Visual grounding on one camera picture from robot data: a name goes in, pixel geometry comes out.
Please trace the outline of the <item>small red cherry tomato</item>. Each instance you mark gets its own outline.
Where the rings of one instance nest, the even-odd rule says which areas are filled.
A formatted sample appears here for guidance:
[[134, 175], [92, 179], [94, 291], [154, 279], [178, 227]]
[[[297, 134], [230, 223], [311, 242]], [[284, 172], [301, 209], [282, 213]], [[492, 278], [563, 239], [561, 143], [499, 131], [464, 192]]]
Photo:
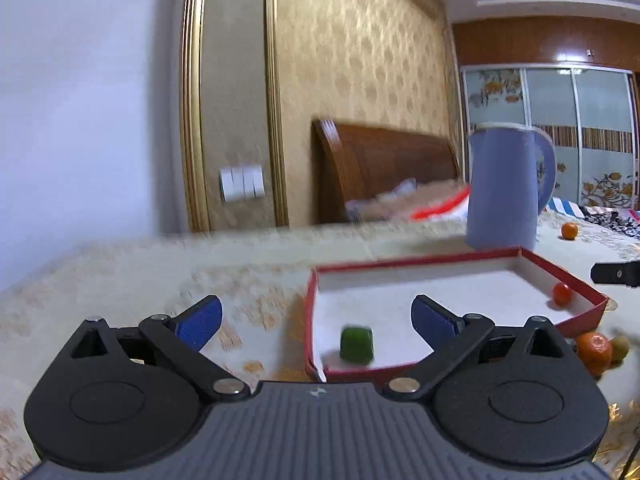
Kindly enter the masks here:
[[558, 307], [567, 307], [572, 302], [573, 291], [565, 283], [556, 283], [552, 289], [552, 299]]

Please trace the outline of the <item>small tan longan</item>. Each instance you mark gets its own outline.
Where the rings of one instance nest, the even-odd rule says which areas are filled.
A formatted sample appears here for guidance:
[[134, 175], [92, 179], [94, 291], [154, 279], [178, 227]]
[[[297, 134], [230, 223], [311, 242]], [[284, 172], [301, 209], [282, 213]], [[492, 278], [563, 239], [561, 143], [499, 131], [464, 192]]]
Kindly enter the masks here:
[[624, 335], [618, 335], [610, 340], [610, 344], [612, 348], [611, 362], [614, 364], [623, 362], [630, 350], [629, 339]]

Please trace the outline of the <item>orange mandarin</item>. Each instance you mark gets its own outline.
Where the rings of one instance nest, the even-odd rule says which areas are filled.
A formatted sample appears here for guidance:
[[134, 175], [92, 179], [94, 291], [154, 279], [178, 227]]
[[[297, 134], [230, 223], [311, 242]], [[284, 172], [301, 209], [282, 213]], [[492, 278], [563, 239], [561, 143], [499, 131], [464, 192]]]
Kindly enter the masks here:
[[592, 377], [598, 378], [610, 367], [612, 344], [597, 332], [584, 333], [575, 339], [577, 355]]

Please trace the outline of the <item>green cube fruit piece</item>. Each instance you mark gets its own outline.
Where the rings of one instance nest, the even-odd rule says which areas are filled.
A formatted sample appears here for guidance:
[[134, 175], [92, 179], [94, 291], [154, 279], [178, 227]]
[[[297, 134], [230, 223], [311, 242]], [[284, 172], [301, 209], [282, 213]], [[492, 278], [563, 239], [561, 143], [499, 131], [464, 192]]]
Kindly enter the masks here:
[[373, 332], [368, 326], [347, 325], [341, 331], [340, 357], [343, 361], [368, 365], [374, 359]]

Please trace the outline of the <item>small orange kumquat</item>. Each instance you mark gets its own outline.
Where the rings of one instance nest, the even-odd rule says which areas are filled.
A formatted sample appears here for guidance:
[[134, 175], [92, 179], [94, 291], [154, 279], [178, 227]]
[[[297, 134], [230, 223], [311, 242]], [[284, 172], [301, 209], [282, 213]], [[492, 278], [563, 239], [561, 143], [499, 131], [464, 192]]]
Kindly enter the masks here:
[[576, 240], [579, 234], [578, 225], [575, 222], [565, 222], [561, 226], [563, 240]]

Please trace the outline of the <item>red cardboard tray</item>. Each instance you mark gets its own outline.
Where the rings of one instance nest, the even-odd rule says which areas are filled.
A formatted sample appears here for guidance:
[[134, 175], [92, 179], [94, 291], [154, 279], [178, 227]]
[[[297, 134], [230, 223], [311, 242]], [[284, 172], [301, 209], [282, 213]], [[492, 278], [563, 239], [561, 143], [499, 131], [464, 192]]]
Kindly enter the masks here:
[[[564, 308], [552, 299], [556, 283], [573, 291]], [[567, 270], [524, 248], [423, 258], [318, 266], [305, 300], [304, 360], [319, 382], [386, 382], [431, 353], [411, 324], [411, 304], [426, 295], [456, 315], [480, 313], [499, 326], [548, 318], [565, 337], [595, 330], [608, 297]], [[367, 366], [340, 357], [347, 325], [373, 332]]]

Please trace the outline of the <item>cream floral tablecloth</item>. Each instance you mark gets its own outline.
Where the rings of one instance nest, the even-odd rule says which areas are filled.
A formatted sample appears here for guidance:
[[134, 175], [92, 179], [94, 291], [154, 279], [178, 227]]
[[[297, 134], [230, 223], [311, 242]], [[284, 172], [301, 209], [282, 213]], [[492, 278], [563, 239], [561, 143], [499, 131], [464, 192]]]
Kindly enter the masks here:
[[[546, 212], [530, 250], [608, 297], [596, 332], [639, 339], [639, 293], [594, 284], [639, 243]], [[305, 368], [318, 266], [489, 252], [462, 220], [175, 237], [93, 248], [1, 296], [6, 479], [604, 479], [638, 436], [639, 355], [594, 382], [542, 315], [499, 326], [420, 401]], [[208, 402], [156, 362], [138, 325], [205, 296], [224, 309], [201, 354], [250, 387]]]

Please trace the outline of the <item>pink bed quilt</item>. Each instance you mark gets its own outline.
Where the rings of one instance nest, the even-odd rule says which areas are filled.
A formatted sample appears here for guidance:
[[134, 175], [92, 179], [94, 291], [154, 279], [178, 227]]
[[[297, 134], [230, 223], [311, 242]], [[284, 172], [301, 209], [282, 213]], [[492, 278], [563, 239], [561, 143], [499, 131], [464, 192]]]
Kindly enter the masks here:
[[345, 216], [351, 222], [421, 221], [466, 211], [470, 188], [461, 180], [427, 184], [407, 179], [390, 192], [370, 200], [350, 200]]

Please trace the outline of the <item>blue electric kettle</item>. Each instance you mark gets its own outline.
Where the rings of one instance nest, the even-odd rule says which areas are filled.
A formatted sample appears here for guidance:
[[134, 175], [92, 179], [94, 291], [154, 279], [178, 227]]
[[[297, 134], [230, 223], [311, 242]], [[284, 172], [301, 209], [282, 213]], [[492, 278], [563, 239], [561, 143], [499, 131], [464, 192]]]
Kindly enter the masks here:
[[472, 154], [466, 242], [474, 249], [536, 244], [538, 217], [555, 187], [553, 142], [536, 127], [485, 122], [469, 136]]

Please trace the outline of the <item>floral sliding wardrobe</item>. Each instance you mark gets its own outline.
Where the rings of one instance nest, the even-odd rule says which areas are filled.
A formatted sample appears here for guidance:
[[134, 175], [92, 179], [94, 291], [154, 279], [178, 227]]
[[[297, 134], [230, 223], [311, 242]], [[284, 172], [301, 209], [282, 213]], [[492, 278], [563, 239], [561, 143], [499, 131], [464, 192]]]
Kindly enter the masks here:
[[578, 18], [455, 24], [465, 127], [533, 126], [550, 136], [554, 195], [582, 206], [639, 200], [639, 27]]

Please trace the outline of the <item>wooden bed headboard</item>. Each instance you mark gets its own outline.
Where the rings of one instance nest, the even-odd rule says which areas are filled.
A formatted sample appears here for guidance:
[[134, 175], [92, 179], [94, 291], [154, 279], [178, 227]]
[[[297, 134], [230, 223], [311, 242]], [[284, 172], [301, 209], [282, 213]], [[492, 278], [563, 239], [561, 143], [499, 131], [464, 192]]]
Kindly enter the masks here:
[[431, 134], [336, 122], [311, 123], [318, 164], [316, 216], [345, 223], [345, 204], [390, 192], [407, 179], [421, 184], [460, 177], [451, 143]]

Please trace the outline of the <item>white wall switch panel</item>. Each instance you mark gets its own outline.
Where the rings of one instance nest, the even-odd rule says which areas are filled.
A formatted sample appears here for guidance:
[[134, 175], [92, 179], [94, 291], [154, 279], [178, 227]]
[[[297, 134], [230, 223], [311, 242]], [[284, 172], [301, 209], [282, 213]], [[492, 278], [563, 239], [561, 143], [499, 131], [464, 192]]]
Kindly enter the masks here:
[[221, 168], [219, 179], [222, 199], [226, 203], [254, 200], [266, 194], [264, 175], [259, 165]]

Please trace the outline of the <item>gold wall moulding frame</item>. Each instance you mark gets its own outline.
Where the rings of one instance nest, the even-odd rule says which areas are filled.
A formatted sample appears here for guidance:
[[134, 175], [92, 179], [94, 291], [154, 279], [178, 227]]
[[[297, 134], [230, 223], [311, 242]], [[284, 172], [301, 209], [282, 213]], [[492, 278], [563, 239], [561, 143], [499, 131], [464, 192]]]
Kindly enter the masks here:
[[[288, 224], [277, 69], [277, 0], [183, 0], [179, 139], [193, 232]], [[262, 167], [266, 194], [226, 203], [221, 168]]]

